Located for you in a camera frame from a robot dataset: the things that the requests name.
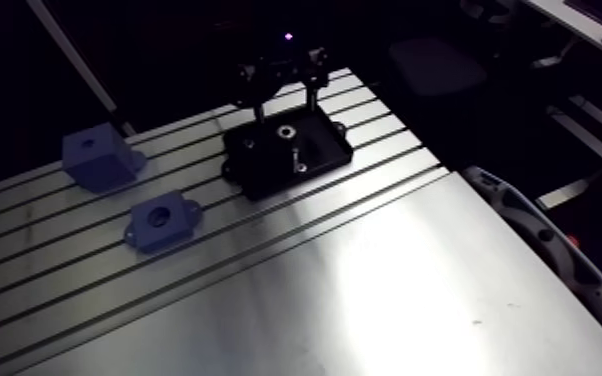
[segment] aluminum t-slot table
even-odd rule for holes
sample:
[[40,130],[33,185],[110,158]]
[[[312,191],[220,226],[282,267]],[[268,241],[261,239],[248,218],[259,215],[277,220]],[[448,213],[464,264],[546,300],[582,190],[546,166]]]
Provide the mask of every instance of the aluminum t-slot table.
[[[231,106],[128,139],[150,160],[114,192],[1,182],[0,374],[602,374],[600,325],[357,77],[320,106],[352,163],[257,203],[220,177]],[[173,189],[195,238],[136,253],[128,209]]]

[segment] cube-shaped block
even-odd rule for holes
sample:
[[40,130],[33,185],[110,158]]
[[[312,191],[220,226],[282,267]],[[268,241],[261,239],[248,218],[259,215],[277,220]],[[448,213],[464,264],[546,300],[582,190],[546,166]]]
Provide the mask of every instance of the cube-shaped block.
[[134,181],[146,161],[110,123],[63,137],[63,171],[94,193]]
[[133,221],[124,241],[143,253],[150,253],[180,240],[189,240],[203,211],[196,201],[185,200],[179,191],[145,201],[131,208]]

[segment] mounting hole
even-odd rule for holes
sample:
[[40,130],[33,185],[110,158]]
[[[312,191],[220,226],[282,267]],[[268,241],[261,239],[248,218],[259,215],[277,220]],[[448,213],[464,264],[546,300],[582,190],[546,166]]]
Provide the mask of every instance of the mounting hole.
[[550,242],[555,237],[555,233],[551,230],[541,230],[537,233],[537,237],[542,242]]
[[294,127],[291,125],[283,125],[278,128],[278,136],[285,140],[290,140],[296,136],[296,129],[294,129]]
[[147,223],[152,227],[161,227],[168,223],[170,219],[170,210],[160,207],[152,210],[147,216]]
[[93,147],[93,145],[96,143],[96,141],[92,140],[92,139],[88,139],[88,140],[84,140],[82,141],[82,148],[83,149],[90,149]]

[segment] desk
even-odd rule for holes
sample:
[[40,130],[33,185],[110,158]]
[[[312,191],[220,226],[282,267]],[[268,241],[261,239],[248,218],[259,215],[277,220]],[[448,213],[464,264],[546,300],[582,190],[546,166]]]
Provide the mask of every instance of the desk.
[[[230,106],[130,138],[149,164],[115,192],[58,164],[0,183],[0,374],[602,374],[565,286],[357,77],[331,78],[352,163],[258,203],[219,176],[220,135],[253,119]],[[204,206],[195,239],[124,245],[128,208],[171,189]]]
[[522,0],[602,50],[602,24],[566,5],[564,0]]

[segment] dark background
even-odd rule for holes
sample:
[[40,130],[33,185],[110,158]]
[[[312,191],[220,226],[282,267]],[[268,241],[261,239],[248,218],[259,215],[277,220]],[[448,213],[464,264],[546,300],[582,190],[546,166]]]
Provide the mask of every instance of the dark background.
[[60,156],[107,112],[24,1],[0,0],[0,180]]

